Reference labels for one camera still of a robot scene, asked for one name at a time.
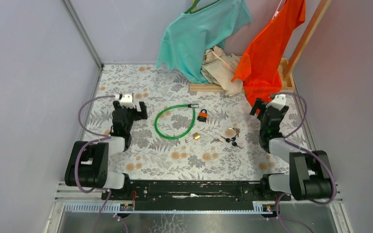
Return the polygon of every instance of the cable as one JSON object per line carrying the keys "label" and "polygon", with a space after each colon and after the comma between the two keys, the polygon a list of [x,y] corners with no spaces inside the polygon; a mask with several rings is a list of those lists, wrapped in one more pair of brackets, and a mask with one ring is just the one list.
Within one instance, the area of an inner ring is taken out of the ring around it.
{"label": "cable", "polygon": [[[100,97],[95,97],[91,100],[88,100],[87,102],[85,102],[81,108],[79,109],[79,112],[78,112],[78,122],[79,122],[79,125],[82,127],[83,130],[87,131],[88,133],[91,133],[93,135],[96,135],[96,136],[101,136],[103,138],[100,138],[100,139],[95,139],[95,140],[91,140],[91,141],[88,141],[86,142],[82,147],[81,149],[79,150],[78,152],[78,155],[76,157],[76,161],[75,161],[75,169],[74,169],[74,178],[75,178],[75,183],[76,183],[76,186],[79,188],[79,190],[83,193],[90,193],[92,191],[94,191],[95,188],[91,188],[89,190],[85,190],[82,188],[81,186],[81,183],[79,182],[79,177],[78,177],[78,166],[79,166],[79,161],[81,159],[81,156],[82,156],[82,153],[85,151],[85,148],[87,146],[89,146],[90,144],[92,143],[96,143],[96,142],[102,142],[102,141],[105,141],[105,140],[108,140],[108,139],[111,139],[112,137],[108,136],[108,135],[104,135],[104,134],[101,134],[101,133],[95,133],[89,129],[87,129],[84,124],[82,123],[81,121],[81,113],[82,113],[82,110],[85,108],[85,106],[91,102],[94,102],[96,100],[99,100],[99,99],[103,99],[103,98],[114,98],[115,96],[100,96]],[[109,201],[109,199],[111,198],[111,190],[109,189],[106,189],[106,188],[102,188],[101,190],[106,190],[108,192],[108,196],[106,197],[105,199],[105,202],[103,203],[103,205],[101,206],[101,208],[99,209],[99,212],[97,214],[97,217],[96,217],[96,220],[95,220],[95,224],[94,224],[94,233],[96,233],[96,229],[97,229],[97,225],[98,225],[98,221],[99,221],[99,218],[101,216],[101,212],[102,210],[104,209],[106,203]],[[122,222],[124,223],[124,226],[125,226],[125,230],[126,230],[126,233],[128,233],[128,226],[126,224],[126,222],[123,220],[123,218],[119,217],[120,219],[122,219]]]}
{"label": "cable", "polygon": [[103,98],[115,98],[115,96],[99,96],[99,97],[95,97],[95,98],[93,98],[93,99],[91,99],[91,100],[88,100],[87,102],[85,102],[85,103],[82,105],[82,107],[79,109],[79,112],[78,112],[78,122],[79,122],[79,125],[82,127],[82,129],[85,130],[85,131],[87,131],[87,132],[90,133],[90,134],[93,134],[93,135],[96,135],[96,136],[100,136],[100,137],[105,137],[106,135],[101,134],[101,133],[96,133],[96,132],[93,132],[93,131],[87,129],[87,128],[85,127],[85,125],[84,125],[84,124],[82,123],[82,121],[81,121],[81,113],[82,113],[82,110],[85,108],[85,106],[86,106],[87,104],[89,104],[89,103],[91,103],[91,102],[94,102],[94,101],[96,101],[96,100],[99,100],[99,99],[103,99]]}
{"label": "cable", "polygon": [[328,176],[329,176],[329,179],[330,179],[330,182],[331,182],[331,187],[332,187],[332,193],[331,193],[331,197],[328,201],[325,201],[325,202],[319,202],[319,201],[315,201],[315,200],[311,200],[313,203],[316,203],[316,204],[322,204],[322,205],[326,205],[326,204],[329,204],[330,202],[332,202],[334,199],[335,199],[335,195],[337,194],[337,185],[335,184],[335,179],[334,179],[334,175],[332,174],[332,172],[330,171],[329,167],[322,161],[322,159],[320,159],[316,154],[314,154],[312,151],[310,150],[307,150],[305,148],[302,148],[290,141],[288,141],[288,138],[293,135],[295,132],[297,132],[301,127],[302,125],[304,124],[305,120],[306,120],[306,111],[307,111],[307,105],[306,105],[306,101],[305,99],[298,95],[298,94],[295,94],[295,93],[285,93],[285,92],[280,92],[278,93],[279,94],[284,94],[284,95],[290,95],[290,96],[293,96],[293,97],[298,97],[299,99],[301,99],[303,102],[304,102],[304,116],[301,120],[301,123],[300,125],[298,125],[297,128],[295,128],[295,130],[293,130],[292,132],[290,132],[287,136],[284,137],[284,142],[287,143],[288,145],[290,146],[293,146],[299,150],[302,150],[306,153],[308,153],[309,155],[311,155],[315,160],[318,161],[318,163],[320,163],[322,165],[322,167],[324,168],[324,170],[328,173]]}
{"label": "cable", "polygon": [[314,230],[308,226],[306,223],[300,221],[300,220],[297,220],[297,219],[294,219],[294,218],[291,218],[291,217],[281,217],[280,216],[280,207],[279,207],[279,202],[281,201],[281,198],[283,196],[285,196],[286,194],[285,193],[282,193],[281,195],[279,195],[276,203],[275,203],[275,206],[276,206],[276,211],[277,211],[277,218],[279,220],[279,222],[281,223],[282,227],[288,232],[288,233],[291,233],[289,231],[289,229],[284,225],[284,223],[282,222],[282,220],[288,220],[288,221],[293,221],[293,222],[297,222],[303,226],[305,226],[306,228],[308,228],[308,230],[311,232],[311,233],[315,233]]}
{"label": "cable", "polygon": [[185,131],[185,133],[179,135],[179,136],[174,136],[174,137],[171,137],[171,136],[167,136],[167,135],[164,135],[162,134],[159,130],[158,130],[158,119],[159,117],[166,111],[168,110],[171,110],[171,109],[174,109],[174,108],[188,108],[188,104],[181,104],[181,105],[175,105],[175,106],[172,106],[172,107],[169,107],[167,109],[164,109],[162,112],[158,113],[158,115],[156,116],[156,119],[155,119],[155,130],[156,132],[159,134],[159,136],[163,137],[163,138],[166,138],[166,139],[171,139],[171,140],[175,140],[175,139],[178,139],[178,138],[181,138],[185,135],[187,135],[189,133],[189,131],[192,130],[192,127],[194,127],[194,123],[195,123],[195,108],[192,108],[192,121],[191,121],[191,125],[189,126],[189,128]]}
{"label": "cable", "polygon": [[136,191],[132,191],[132,210],[135,210]]}
{"label": "cable", "polygon": [[118,220],[119,221],[122,221],[123,222],[123,225],[125,227],[125,232],[126,233],[129,233],[129,230],[128,230],[128,224],[126,224],[125,220],[123,220],[123,218],[121,218],[121,216],[117,215],[118,216]]}
{"label": "cable", "polygon": [[75,178],[76,186],[77,186],[77,187],[79,188],[79,190],[80,190],[81,192],[83,192],[83,193],[90,193],[90,192],[94,191],[95,188],[91,188],[91,189],[89,189],[89,190],[85,190],[85,189],[82,188],[81,183],[79,182],[79,177],[78,177],[78,166],[79,166],[79,161],[80,161],[80,159],[81,159],[82,153],[85,151],[85,148],[86,148],[87,146],[89,146],[90,144],[95,143],[95,142],[101,142],[101,141],[104,141],[104,140],[108,140],[108,139],[110,139],[111,137],[108,136],[108,135],[101,134],[101,133],[95,133],[95,132],[93,132],[93,131],[87,129],[87,128],[85,127],[85,125],[84,125],[84,124],[82,123],[82,121],[81,121],[82,110],[85,108],[86,105],[88,105],[88,104],[91,103],[91,102],[94,102],[94,101],[96,101],[96,100],[103,99],[103,98],[114,98],[114,97],[115,97],[115,96],[112,96],[112,95],[110,95],[110,96],[99,96],[99,97],[95,97],[95,98],[90,99],[90,100],[88,100],[87,102],[85,102],[85,103],[80,107],[80,109],[79,109],[79,111],[78,111],[78,122],[79,122],[79,125],[82,127],[82,129],[85,130],[85,131],[87,131],[88,133],[93,134],[93,135],[104,137],[104,138],[101,138],[101,139],[96,139],[96,140],[92,140],[92,141],[89,141],[89,142],[85,143],[85,144],[81,147],[81,149],[79,150],[79,152],[78,152],[78,156],[76,157],[76,160],[75,160],[75,169],[74,169],[74,178]]}
{"label": "cable", "polygon": [[277,9],[274,11],[274,16],[272,17],[271,20],[273,20],[275,18],[275,14],[278,13],[278,10],[279,10],[279,7],[281,6],[281,3],[282,3],[282,0],[279,2],[279,5],[277,6]]}
{"label": "cable", "polygon": [[75,183],[76,183],[76,186],[79,188],[79,190],[83,193],[90,193],[92,191],[94,191],[95,188],[91,188],[89,190],[85,190],[84,188],[82,188],[81,186],[81,183],[79,182],[79,177],[78,177],[78,166],[79,166],[79,161],[81,159],[81,156],[82,156],[82,153],[84,152],[85,148],[87,146],[89,146],[90,144],[92,143],[95,143],[95,142],[102,142],[102,141],[105,141],[105,140],[108,140],[108,139],[111,139],[110,136],[108,137],[103,137],[103,138],[100,138],[100,139],[95,139],[95,140],[91,140],[89,142],[86,142],[82,147],[81,149],[79,150],[78,152],[78,155],[76,156],[76,160],[75,160],[75,169],[73,171],[73,174],[74,174],[74,178],[75,178]]}
{"label": "cable", "polygon": [[99,221],[99,217],[101,216],[101,212],[102,210],[104,209],[106,203],[109,201],[109,199],[111,198],[111,194],[112,194],[112,191],[107,189],[107,188],[102,188],[102,190],[105,190],[106,192],[108,192],[108,196],[106,197],[105,201],[103,202],[101,208],[99,209],[99,212],[97,214],[97,217],[95,219],[95,223],[94,223],[94,233],[96,233],[96,228],[98,226],[98,221]]}
{"label": "cable", "polygon": [[[298,127],[295,128],[295,130],[293,130],[292,132],[290,132],[287,136],[284,137],[284,142],[287,143],[288,145],[290,146],[293,146],[301,151],[304,151],[306,153],[308,153],[309,155],[311,155],[315,160],[317,160],[321,165],[322,167],[324,168],[324,170],[328,173],[328,176],[330,178],[330,182],[331,182],[331,187],[332,187],[332,193],[331,193],[331,197],[328,201],[325,201],[325,202],[320,202],[320,201],[316,201],[316,200],[310,200],[312,201],[313,203],[316,203],[316,204],[322,204],[322,205],[326,205],[326,204],[329,204],[330,202],[332,202],[334,199],[335,199],[335,195],[337,194],[337,187],[336,187],[336,184],[335,184],[335,180],[334,180],[334,175],[332,174],[332,172],[330,171],[330,169],[328,168],[328,166],[322,161],[322,159],[320,159],[316,154],[314,154],[312,151],[310,150],[307,150],[303,147],[300,147],[290,141],[288,141],[288,138],[293,135],[295,132],[297,132],[302,126],[303,124],[305,123],[305,120],[306,120],[306,111],[307,111],[307,105],[306,105],[306,100],[298,95],[298,94],[295,94],[295,93],[286,93],[286,92],[280,92],[280,93],[277,93],[277,95],[279,94],[284,94],[284,95],[290,95],[290,96],[293,96],[293,97],[298,97],[300,100],[302,100],[304,102],[304,108],[305,108],[305,111],[304,111],[304,115],[303,115],[303,118],[301,120],[301,123],[298,125]],[[285,193],[282,193],[278,199],[276,200],[276,211],[277,211],[277,218],[279,220],[279,222],[281,223],[282,227],[284,227],[284,229],[288,232],[288,233],[291,233],[289,231],[289,229],[284,225],[284,223],[282,222],[282,220],[289,220],[289,221],[294,221],[294,222],[297,222],[297,223],[300,223],[302,224],[303,226],[307,227],[308,230],[312,233],[314,233],[314,231],[312,230],[312,228],[310,228],[306,223],[302,222],[302,221],[299,221],[297,219],[294,219],[294,218],[290,218],[290,217],[281,217],[280,216],[280,210],[279,210],[279,202],[281,201],[281,198],[285,195]]]}

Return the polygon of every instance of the beige cloth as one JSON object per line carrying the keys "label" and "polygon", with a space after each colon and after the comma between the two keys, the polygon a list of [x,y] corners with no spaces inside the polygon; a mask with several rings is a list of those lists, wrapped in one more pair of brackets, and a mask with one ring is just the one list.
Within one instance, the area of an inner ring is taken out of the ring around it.
{"label": "beige cloth", "polygon": [[210,84],[220,85],[226,91],[225,95],[233,96],[242,91],[242,80],[231,82],[240,59],[233,54],[226,56],[220,47],[215,46],[205,51],[201,73]]}

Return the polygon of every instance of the green cable lock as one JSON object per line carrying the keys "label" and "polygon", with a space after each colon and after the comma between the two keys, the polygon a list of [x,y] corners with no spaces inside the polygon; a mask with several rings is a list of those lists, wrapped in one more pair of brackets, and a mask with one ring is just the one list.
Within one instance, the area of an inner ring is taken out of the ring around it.
{"label": "green cable lock", "polygon": [[[175,106],[172,106],[172,107],[169,107],[167,109],[164,109],[162,112],[158,113],[158,115],[156,116],[156,119],[155,119],[155,130],[156,132],[159,134],[159,136],[163,137],[163,138],[166,138],[166,139],[170,139],[170,140],[175,140],[175,139],[178,139],[178,138],[181,138],[185,135],[187,135],[189,133],[189,131],[192,130],[192,127],[194,127],[194,123],[195,123],[195,108],[196,107],[199,107],[198,104],[181,104],[181,105],[175,105]],[[192,121],[191,121],[191,125],[189,126],[189,128],[187,129],[187,131],[179,136],[174,136],[174,137],[171,137],[171,136],[167,136],[167,135],[164,135],[162,134],[159,130],[158,130],[158,119],[159,117],[166,111],[169,111],[171,109],[174,109],[174,108],[192,108]]]}

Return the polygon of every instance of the green hanger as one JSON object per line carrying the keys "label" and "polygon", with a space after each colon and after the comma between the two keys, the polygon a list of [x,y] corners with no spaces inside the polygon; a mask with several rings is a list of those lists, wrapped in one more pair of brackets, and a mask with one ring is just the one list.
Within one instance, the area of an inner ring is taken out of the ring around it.
{"label": "green hanger", "polygon": [[184,13],[185,14],[188,14],[188,13],[192,13],[192,10],[198,5],[198,3],[200,2],[201,0],[195,0],[194,3],[192,4],[192,6],[186,10]]}
{"label": "green hanger", "polygon": [[185,14],[188,14],[188,13],[190,13],[190,14],[196,13],[196,12],[198,12],[198,11],[200,11],[200,10],[203,10],[203,9],[207,8],[208,6],[212,6],[212,5],[214,5],[215,3],[219,2],[220,0],[216,0],[216,1],[213,2],[213,3],[211,3],[211,4],[209,4],[209,5],[206,5],[206,6],[202,7],[202,8],[200,8],[200,9],[198,9],[198,10],[192,12],[192,10],[193,10],[197,5],[198,5],[198,3],[199,3],[200,1],[201,1],[201,0],[195,0],[194,4],[193,4],[193,5],[192,5],[192,6],[191,6],[187,11],[185,11],[184,13],[185,13]]}

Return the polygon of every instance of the clothes hanger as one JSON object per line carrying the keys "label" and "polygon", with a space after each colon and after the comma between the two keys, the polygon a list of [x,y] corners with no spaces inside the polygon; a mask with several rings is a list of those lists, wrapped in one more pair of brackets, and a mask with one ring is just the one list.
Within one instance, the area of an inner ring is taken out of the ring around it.
{"label": "clothes hanger", "polygon": [[281,0],[281,1],[279,2],[278,7],[277,7],[277,9],[275,10],[275,12],[274,12],[274,16],[272,17],[272,19],[274,19],[274,18],[278,15],[278,9],[279,9],[279,7],[281,6],[282,1],[283,1],[283,0]]}
{"label": "clothes hanger", "polygon": [[198,3],[200,2],[201,0],[195,0],[194,3],[192,4],[192,6],[186,10],[184,13],[185,14],[188,14],[188,13],[192,13],[192,10],[198,5]]}
{"label": "clothes hanger", "polygon": [[200,11],[200,10],[203,10],[203,9],[207,8],[208,6],[212,6],[213,4],[219,2],[220,0],[216,0],[216,1],[213,2],[213,3],[211,3],[211,4],[209,4],[209,5],[206,5],[206,6],[202,7],[202,8],[200,8],[200,9],[198,9],[198,10],[192,12],[192,10],[193,10],[197,5],[198,5],[198,3],[199,3],[200,1],[201,1],[201,0],[195,0],[194,3],[192,4],[192,6],[191,6],[187,11],[185,11],[184,14],[188,14],[188,13],[189,13],[189,14],[193,14],[193,13],[196,13],[196,12],[198,12],[198,11]]}

